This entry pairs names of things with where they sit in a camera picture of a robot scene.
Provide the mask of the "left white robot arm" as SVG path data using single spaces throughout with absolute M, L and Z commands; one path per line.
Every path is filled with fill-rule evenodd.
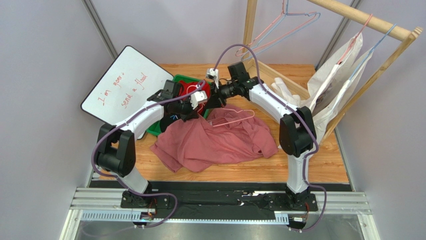
M 105 123 L 98 133 L 97 143 L 91 153 L 91 166 L 101 176 L 115 178 L 125 189 L 142 198 L 153 197 L 148 192 L 149 181 L 135 167 L 136 140 L 165 114 L 189 116 L 208 100 L 204 91 L 205 80 L 183 94 L 175 81 L 167 80 L 164 87 L 148 97 L 145 104 L 128 118 L 111 125 Z

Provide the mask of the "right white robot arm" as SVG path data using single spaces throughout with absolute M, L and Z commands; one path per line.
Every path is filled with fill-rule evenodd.
M 209 68 L 205 76 L 213 80 L 207 109 L 225 107 L 227 99 L 241 96 L 266 111 L 279 123 L 279 145 L 287 154 L 288 179 L 286 185 L 295 198 L 308 194 L 307 165 L 309 152 L 317 144 L 311 110 L 296 107 L 279 97 L 258 77 L 251 77 L 242 62 L 228 66 L 231 79 L 219 81 L 219 71 Z

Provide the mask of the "pink t shirt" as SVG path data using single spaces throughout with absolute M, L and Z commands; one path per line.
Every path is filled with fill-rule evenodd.
M 212 165 L 270 158 L 278 146 L 267 124 L 252 110 L 216 108 L 208 118 L 178 120 L 161 133 L 150 150 L 172 172 L 202 172 Z

